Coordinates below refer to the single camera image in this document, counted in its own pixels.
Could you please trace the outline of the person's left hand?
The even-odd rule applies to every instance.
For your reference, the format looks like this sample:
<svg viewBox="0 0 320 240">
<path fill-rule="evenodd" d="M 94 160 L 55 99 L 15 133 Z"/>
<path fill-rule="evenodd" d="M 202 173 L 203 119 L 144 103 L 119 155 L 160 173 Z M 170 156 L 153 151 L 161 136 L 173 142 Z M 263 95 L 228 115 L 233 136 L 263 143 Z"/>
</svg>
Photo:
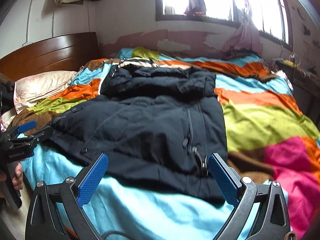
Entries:
<svg viewBox="0 0 320 240">
<path fill-rule="evenodd" d="M 7 176 L 2 170 L 0 175 L 1 175 L 1 181 L 5 181 Z M 15 175 L 12 178 L 12 184 L 15 190 L 21 190 L 23 188 L 23 167 L 20 162 L 18 162 L 15 167 Z"/>
</svg>

